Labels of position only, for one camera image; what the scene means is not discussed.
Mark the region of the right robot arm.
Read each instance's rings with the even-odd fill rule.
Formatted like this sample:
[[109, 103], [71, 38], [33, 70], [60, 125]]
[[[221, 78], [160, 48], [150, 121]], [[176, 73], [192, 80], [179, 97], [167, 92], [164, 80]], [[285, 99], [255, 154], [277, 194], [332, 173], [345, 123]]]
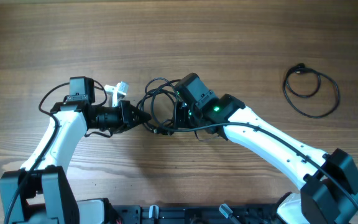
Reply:
[[219, 134], [250, 149], [277, 168], [299, 190], [278, 203], [284, 223], [348, 223], [358, 213], [358, 168], [336, 149], [327, 154], [307, 146], [265, 122], [232, 95], [218, 98], [195, 73], [176, 85], [197, 129]]

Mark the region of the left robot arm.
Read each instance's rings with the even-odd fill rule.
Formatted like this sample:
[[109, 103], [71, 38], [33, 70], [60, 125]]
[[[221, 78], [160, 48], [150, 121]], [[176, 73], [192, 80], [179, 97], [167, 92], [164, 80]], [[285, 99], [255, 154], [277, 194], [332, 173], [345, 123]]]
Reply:
[[69, 94], [47, 112], [50, 123], [34, 153], [0, 179], [5, 223], [123, 222], [106, 198], [77, 201], [66, 172], [81, 138], [110, 138], [151, 116], [129, 101], [96, 104], [94, 91], [103, 87], [92, 78], [72, 77], [67, 86]]

